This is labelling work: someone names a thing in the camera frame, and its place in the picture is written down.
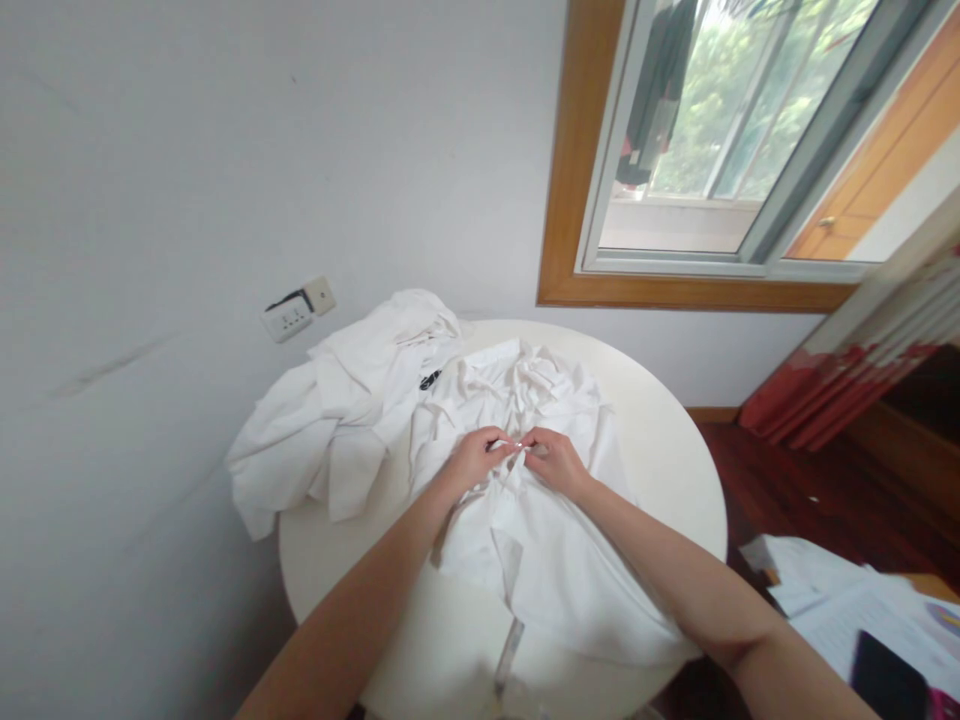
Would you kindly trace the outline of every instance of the white clothing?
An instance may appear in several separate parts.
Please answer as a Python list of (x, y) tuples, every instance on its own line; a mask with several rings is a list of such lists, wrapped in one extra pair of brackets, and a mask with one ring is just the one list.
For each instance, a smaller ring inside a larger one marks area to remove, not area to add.
[[(544, 347), (512, 340), (448, 367), (413, 416), (414, 492), (472, 430), (519, 438), (541, 426), (570, 437), (593, 477), (634, 504), (612, 408), (596, 380)], [(655, 665), (699, 654), (637, 584), (596, 526), (524, 466), (504, 461), (464, 496), (439, 569), (499, 596), (526, 625), (605, 660)]]
[(227, 454), (233, 500), (254, 540), (309, 493), (337, 521), (363, 512), (386, 448), (407, 426), (421, 380), (462, 346), (460, 324), (426, 290), (403, 290), (284, 373)]

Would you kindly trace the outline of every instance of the electrical outlet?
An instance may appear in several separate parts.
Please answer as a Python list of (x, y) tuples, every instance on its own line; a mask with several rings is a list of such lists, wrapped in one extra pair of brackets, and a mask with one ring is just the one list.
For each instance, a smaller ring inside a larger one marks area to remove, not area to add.
[(303, 291), (310, 298), (310, 304), (313, 305), (313, 312), (317, 315), (323, 315), (330, 312), (337, 306), (337, 301), (333, 299), (333, 291), (330, 289), (330, 283), (322, 275), (311, 280), (303, 286)]
[(280, 343), (292, 338), (312, 323), (313, 316), (310, 314), (310, 308), (307, 307), (307, 301), (297, 295), (276, 307), (265, 310), (260, 315), (260, 320), (263, 321), (263, 326), (274, 342)]

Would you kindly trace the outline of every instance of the finger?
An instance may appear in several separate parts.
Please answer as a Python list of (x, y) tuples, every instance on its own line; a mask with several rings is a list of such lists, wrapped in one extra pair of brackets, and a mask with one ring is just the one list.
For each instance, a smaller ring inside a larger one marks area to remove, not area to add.
[(488, 464), (490, 465), (491, 468), (496, 467), (497, 465), (502, 463), (504, 460), (506, 460), (508, 457), (510, 457), (511, 455), (517, 452), (520, 452), (520, 448), (517, 447), (513, 441), (511, 441), (507, 445), (501, 445), (495, 450), (490, 450), (487, 452), (487, 458), (489, 460)]
[(496, 425), (488, 425), (487, 427), (480, 428), (474, 433), (481, 442), (485, 445), (496, 442), (497, 440), (503, 440), (505, 443), (510, 443), (513, 445), (516, 441), (507, 435), (503, 430), (498, 428)]
[(523, 458), (523, 464), (533, 470), (537, 475), (543, 476), (547, 469), (547, 461), (537, 457), (533, 453), (527, 453)]
[(533, 445), (547, 445), (550, 443), (555, 443), (559, 438), (562, 438), (558, 432), (553, 430), (547, 430), (547, 428), (535, 427), (533, 430), (528, 432), (523, 436), (523, 439), (520, 440), (520, 444), (524, 447), (532, 447)]

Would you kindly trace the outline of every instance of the tree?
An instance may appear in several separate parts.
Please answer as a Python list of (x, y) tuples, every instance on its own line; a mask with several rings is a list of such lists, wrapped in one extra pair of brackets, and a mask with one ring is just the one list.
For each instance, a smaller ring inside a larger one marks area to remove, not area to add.
[[(651, 193), (704, 196), (777, 14), (793, 1), (767, 2), (764, 12), (752, 15), (742, 8), (736, 15), (717, 7), (706, 10), (690, 57), (673, 138), (660, 157)], [(801, 2), (732, 149), (717, 187), (718, 197), (732, 197), (740, 186), (739, 197), (766, 199), (876, 5), (876, 0)], [(825, 13), (829, 16), (817, 33)]]

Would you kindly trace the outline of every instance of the smartphone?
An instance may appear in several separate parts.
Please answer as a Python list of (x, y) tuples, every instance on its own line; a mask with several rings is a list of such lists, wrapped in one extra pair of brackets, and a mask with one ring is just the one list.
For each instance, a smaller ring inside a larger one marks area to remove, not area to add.
[(925, 720), (929, 688), (917, 670), (863, 630), (851, 687), (882, 720)]

